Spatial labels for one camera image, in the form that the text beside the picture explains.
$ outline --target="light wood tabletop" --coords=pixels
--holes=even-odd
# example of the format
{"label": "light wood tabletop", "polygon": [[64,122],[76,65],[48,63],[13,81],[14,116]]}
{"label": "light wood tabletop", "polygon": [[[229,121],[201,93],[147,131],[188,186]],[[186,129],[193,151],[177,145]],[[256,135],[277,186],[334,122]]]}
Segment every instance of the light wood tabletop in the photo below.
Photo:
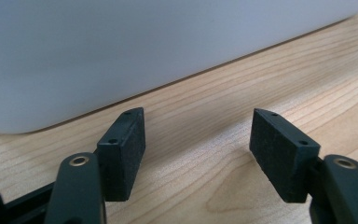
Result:
{"label": "light wood tabletop", "polygon": [[108,223],[310,223],[310,197],[284,203],[249,150],[255,107],[358,160],[358,15],[78,119],[0,134],[5,202],[55,180],[92,152],[118,115],[145,109],[146,150],[130,199]]}

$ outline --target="white object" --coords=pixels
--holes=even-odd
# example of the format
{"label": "white object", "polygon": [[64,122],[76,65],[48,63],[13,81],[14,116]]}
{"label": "white object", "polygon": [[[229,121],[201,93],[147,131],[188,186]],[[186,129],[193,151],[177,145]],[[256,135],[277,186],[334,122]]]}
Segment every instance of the white object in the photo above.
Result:
{"label": "white object", "polygon": [[358,12],[358,0],[0,1],[0,133],[74,118]]}

